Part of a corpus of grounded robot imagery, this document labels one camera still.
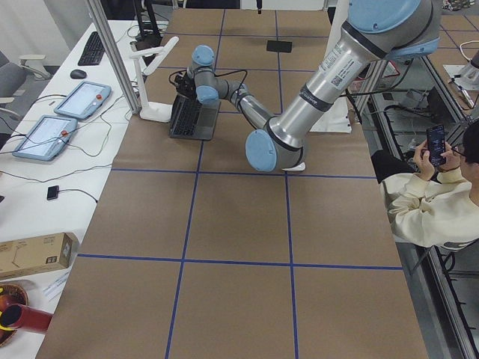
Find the black monitor stand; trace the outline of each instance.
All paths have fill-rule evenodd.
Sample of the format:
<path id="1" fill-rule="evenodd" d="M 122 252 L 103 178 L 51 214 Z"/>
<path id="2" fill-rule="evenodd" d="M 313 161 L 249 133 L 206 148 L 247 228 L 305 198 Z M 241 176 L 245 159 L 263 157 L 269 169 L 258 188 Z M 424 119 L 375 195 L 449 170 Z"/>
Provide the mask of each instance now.
<path id="1" fill-rule="evenodd" d="M 144 3 L 144 6 L 147 8 L 148 17 L 150 21 L 148 24 L 145 24 L 143 18 L 141 16 L 141 12 L 143 11 L 141 7 L 141 3 Z M 138 27 L 140 29 L 140 35 L 137 38 L 139 43 L 145 44 L 138 44 L 137 49 L 149 49 L 150 47 L 157 47 L 162 42 L 162 37 L 159 33 L 158 25 L 156 24 L 155 13 L 153 12 L 153 6 L 151 4 L 151 0 L 134 0 L 135 5 L 135 15 L 136 19 L 138 20 Z"/>

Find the smartphone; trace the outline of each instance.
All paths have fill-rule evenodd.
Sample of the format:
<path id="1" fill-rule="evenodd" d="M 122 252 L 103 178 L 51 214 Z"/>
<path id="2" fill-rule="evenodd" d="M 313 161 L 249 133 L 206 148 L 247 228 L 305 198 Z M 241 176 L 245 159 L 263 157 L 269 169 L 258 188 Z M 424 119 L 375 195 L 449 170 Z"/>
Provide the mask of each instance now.
<path id="1" fill-rule="evenodd" d="M 59 186 L 53 185 L 52 187 L 48 187 L 48 191 L 46 192 L 46 200 L 54 200 L 58 198 L 58 190 L 60 189 Z"/>
<path id="2" fill-rule="evenodd" d="M 446 163 L 446 158 L 441 153 L 446 152 L 446 141 L 444 125 L 437 125 L 426 130 L 427 149 L 429 150 L 429 161 L 434 167 Z"/>

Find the computer mouse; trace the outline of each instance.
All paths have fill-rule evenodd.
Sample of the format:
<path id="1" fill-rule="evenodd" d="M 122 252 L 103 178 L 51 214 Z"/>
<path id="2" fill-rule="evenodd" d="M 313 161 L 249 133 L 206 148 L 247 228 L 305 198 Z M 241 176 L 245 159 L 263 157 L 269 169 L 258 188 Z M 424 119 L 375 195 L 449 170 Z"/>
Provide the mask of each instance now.
<path id="1" fill-rule="evenodd" d="M 87 73 L 83 70 L 80 70 L 80 69 L 74 69 L 70 73 L 70 77 L 72 79 L 84 79 L 85 77 L 87 77 Z"/>

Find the light blue joint cap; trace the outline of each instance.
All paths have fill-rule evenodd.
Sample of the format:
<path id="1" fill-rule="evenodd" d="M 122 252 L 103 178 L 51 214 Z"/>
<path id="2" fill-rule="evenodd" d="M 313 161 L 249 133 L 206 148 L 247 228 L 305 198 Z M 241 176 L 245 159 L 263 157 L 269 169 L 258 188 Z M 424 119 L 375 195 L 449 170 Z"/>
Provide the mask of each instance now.
<path id="1" fill-rule="evenodd" d="M 348 22 L 366 34 L 388 31 L 405 22 L 421 0 L 350 0 Z"/>
<path id="2" fill-rule="evenodd" d="M 198 86 L 196 88 L 196 96 L 198 96 L 198 101 L 203 105 L 213 105 L 216 101 L 219 100 L 218 91 L 211 86 Z"/>
<path id="3" fill-rule="evenodd" d="M 192 60 L 200 66 L 210 66 L 215 60 L 215 53 L 207 45 L 198 45 L 192 53 Z"/>
<path id="4" fill-rule="evenodd" d="M 273 140 L 263 129 L 257 129 L 246 139 L 246 158 L 256 171 L 271 172 L 276 167 L 278 155 Z"/>
<path id="5" fill-rule="evenodd" d="M 399 60 L 401 58 L 419 58 L 421 56 L 432 54 L 439 46 L 439 38 L 427 43 L 405 47 L 404 49 L 393 50 L 385 57 L 388 60 Z"/>

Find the cream sweater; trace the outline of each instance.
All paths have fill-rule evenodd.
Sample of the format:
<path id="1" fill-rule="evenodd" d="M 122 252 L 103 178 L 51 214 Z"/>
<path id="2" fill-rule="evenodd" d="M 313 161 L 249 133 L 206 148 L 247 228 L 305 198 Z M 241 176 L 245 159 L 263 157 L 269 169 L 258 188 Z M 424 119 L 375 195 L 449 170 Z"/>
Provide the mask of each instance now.
<path id="1" fill-rule="evenodd" d="M 422 247 L 479 238 L 479 206 L 469 198 L 471 183 L 459 168 L 439 174 L 437 180 L 440 183 L 395 174 L 382 181 L 393 233 Z"/>

